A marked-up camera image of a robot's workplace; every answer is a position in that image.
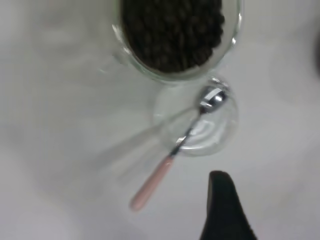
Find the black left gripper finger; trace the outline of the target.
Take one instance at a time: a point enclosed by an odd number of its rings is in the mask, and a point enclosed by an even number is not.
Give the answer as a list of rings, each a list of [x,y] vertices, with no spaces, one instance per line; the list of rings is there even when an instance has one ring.
[[[231,176],[220,170],[208,179],[206,221],[201,240],[256,240]]]

